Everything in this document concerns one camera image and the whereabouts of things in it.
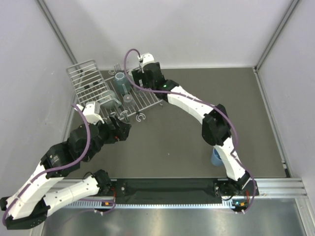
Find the clear wine glass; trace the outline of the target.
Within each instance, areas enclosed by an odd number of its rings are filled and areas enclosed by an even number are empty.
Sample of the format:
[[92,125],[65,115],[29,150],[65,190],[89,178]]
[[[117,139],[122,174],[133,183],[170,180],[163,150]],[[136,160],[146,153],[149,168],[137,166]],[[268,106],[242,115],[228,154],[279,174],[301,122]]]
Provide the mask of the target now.
[[135,100],[131,94],[125,94],[123,96],[123,104],[124,104],[124,108],[126,110],[127,109],[129,109],[129,110],[134,109],[136,106]]

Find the blue-grey ceramic mug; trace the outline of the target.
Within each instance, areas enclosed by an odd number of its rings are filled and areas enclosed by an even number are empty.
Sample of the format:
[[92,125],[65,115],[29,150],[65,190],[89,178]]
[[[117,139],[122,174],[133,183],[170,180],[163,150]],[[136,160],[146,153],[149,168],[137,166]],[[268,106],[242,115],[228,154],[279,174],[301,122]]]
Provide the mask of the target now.
[[118,72],[115,74],[114,83],[115,83],[117,91],[121,95],[126,95],[131,91],[131,84],[129,80],[127,79],[125,73],[123,72]]

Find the blue plastic cup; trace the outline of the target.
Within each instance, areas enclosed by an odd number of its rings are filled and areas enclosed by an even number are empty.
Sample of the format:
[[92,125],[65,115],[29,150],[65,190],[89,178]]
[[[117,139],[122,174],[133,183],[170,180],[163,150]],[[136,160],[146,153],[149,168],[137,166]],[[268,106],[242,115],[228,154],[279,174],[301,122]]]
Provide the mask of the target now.
[[213,148],[213,151],[212,151],[211,162],[214,166],[223,165],[220,155],[215,148]]

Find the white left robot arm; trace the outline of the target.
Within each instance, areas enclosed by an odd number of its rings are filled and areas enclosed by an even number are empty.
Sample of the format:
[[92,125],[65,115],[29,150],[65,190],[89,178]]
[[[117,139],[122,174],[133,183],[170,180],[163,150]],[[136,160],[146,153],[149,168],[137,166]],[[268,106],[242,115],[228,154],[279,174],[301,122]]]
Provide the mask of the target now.
[[107,144],[125,141],[131,124],[111,116],[109,121],[87,122],[72,130],[68,139],[51,146],[41,158],[34,173],[20,190],[2,197],[2,223],[8,230],[36,227],[60,208],[89,196],[107,195],[112,181],[105,170],[98,170],[80,182],[62,190],[50,189],[89,162]]

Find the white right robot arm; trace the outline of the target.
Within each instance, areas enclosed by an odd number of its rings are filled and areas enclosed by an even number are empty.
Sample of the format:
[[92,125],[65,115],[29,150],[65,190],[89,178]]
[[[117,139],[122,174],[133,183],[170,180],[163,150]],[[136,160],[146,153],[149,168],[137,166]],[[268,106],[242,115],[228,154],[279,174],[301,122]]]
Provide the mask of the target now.
[[218,152],[226,169],[231,192],[243,194],[251,177],[239,160],[231,134],[235,128],[228,119],[225,107],[222,104],[207,104],[189,94],[178,83],[165,79],[158,62],[131,70],[128,74],[138,89],[153,92],[157,98],[181,108],[201,123],[202,138]]

